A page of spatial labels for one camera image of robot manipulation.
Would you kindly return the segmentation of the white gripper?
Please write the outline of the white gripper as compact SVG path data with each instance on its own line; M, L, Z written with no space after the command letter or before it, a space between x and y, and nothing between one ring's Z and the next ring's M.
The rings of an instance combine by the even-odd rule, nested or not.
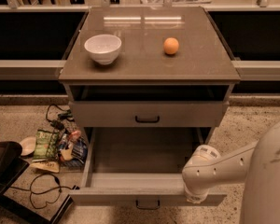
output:
M209 178L215 173L207 165L220 158L219 152L208 145L198 146L182 170L184 191L191 203L202 203L210 190Z

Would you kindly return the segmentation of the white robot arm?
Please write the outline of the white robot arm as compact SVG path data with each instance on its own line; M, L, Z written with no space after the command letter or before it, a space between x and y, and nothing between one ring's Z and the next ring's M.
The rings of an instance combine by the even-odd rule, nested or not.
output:
M243 183L240 224L280 224L280 121L257 142L225 156L197 147L182 178L191 203L205 201L212 187Z

